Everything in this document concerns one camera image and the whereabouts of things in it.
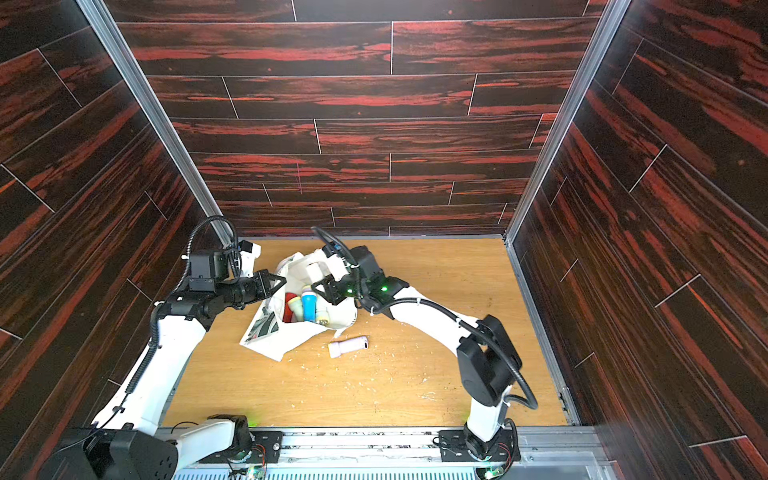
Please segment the red flashlight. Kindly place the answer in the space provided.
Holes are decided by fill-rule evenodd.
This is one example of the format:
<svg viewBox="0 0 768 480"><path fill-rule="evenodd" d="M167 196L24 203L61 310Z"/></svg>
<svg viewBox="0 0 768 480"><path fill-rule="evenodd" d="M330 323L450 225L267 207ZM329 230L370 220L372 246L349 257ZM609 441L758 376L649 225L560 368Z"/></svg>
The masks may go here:
<svg viewBox="0 0 768 480"><path fill-rule="evenodd" d="M284 323L293 323L299 321L302 315L302 304L300 298L292 293L287 292L285 295L285 308L283 314Z"/></svg>

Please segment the blue flashlight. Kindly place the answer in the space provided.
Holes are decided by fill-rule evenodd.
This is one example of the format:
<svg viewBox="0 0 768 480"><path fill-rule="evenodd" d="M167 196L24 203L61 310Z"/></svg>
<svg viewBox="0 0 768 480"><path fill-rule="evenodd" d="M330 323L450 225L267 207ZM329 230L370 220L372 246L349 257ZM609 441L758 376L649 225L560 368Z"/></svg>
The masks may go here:
<svg viewBox="0 0 768 480"><path fill-rule="evenodd" d="M304 320L315 323L317 319L317 294L310 286L305 286L302 289L301 304Z"/></svg>

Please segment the white floral tote bag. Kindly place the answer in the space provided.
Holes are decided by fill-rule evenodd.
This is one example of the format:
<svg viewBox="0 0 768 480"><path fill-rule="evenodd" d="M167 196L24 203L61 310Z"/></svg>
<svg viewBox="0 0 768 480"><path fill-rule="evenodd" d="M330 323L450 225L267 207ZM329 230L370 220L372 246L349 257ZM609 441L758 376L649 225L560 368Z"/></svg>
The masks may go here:
<svg viewBox="0 0 768 480"><path fill-rule="evenodd" d="M325 278L340 280L347 273L344 260L328 257L320 249L283 259L277 274L286 283L259 306L240 345L281 361L287 352L322 332L332 331L340 336L356 322L355 301L342 296L341 302L333 305L312 290L311 285Z"/></svg>

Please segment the pale green flashlight bottom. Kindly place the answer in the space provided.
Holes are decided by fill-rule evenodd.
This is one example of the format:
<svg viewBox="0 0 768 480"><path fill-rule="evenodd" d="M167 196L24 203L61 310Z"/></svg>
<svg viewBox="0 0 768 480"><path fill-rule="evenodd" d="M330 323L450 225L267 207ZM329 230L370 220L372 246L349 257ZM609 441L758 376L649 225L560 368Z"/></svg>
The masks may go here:
<svg viewBox="0 0 768 480"><path fill-rule="evenodd" d="M302 298L300 296L291 297L286 303L288 309L291 312L291 322L303 322L304 321L304 308Z"/></svg>

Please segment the pale green flashlight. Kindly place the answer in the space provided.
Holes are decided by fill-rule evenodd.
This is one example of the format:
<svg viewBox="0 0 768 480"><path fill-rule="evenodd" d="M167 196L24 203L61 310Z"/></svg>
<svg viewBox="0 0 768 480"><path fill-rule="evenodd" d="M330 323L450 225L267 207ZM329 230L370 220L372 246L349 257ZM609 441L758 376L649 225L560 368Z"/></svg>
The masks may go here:
<svg viewBox="0 0 768 480"><path fill-rule="evenodd" d="M311 262L305 265L307 276L306 284L311 286L314 283L322 282L327 276L332 276L329 267L325 262Z"/></svg>
<svg viewBox="0 0 768 480"><path fill-rule="evenodd" d="M303 322L304 321L304 308L302 298L300 296L291 297L286 303L288 309L291 312L291 322Z"/></svg>

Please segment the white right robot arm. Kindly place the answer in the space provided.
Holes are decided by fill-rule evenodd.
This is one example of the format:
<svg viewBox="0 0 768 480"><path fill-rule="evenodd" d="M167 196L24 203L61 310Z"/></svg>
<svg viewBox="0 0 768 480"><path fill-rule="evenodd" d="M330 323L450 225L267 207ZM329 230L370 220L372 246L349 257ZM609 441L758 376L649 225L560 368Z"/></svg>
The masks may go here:
<svg viewBox="0 0 768 480"><path fill-rule="evenodd" d="M324 261L345 269L311 285L333 305L352 300L370 315L410 325L455 354L461 385L471 397L463 427L465 448L475 460L487 461L501 446L503 425L511 403L535 410L538 401L521 373L523 362L502 322L459 314L426 298L408 282L388 276L365 246L350 248L334 236L317 231L324 242Z"/></svg>

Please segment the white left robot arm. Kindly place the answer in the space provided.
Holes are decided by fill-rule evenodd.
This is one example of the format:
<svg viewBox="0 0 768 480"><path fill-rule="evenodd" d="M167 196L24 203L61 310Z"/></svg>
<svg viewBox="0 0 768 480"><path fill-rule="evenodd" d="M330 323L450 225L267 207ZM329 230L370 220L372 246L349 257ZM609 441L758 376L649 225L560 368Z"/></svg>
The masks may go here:
<svg viewBox="0 0 768 480"><path fill-rule="evenodd" d="M248 460L255 444L243 415L213 415L174 433L161 433L159 425L173 387L215 317L266 300L285 283L267 270L237 280L184 281L152 312L148 346L119 391L89 430L74 428L64 436L39 478L171 479L211 455Z"/></svg>

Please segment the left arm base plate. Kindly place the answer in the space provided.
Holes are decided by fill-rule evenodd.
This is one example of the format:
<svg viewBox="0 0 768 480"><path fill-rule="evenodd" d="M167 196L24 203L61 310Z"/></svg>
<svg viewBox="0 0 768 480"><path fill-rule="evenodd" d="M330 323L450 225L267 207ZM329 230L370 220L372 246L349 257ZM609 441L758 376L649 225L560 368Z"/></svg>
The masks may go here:
<svg viewBox="0 0 768 480"><path fill-rule="evenodd" d="M200 464L276 464L282 452L284 433L280 430L250 430L249 440L236 440L220 452L199 461Z"/></svg>

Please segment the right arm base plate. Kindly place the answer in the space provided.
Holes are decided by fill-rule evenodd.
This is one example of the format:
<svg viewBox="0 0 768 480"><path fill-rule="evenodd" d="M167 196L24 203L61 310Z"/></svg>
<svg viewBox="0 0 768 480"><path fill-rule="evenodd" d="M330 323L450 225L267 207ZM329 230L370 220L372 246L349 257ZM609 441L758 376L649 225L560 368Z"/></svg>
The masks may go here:
<svg viewBox="0 0 768 480"><path fill-rule="evenodd" d="M501 428L495 436L483 441L467 427L440 430L432 443L439 449L443 462L517 462L521 459L517 436L511 429Z"/></svg>

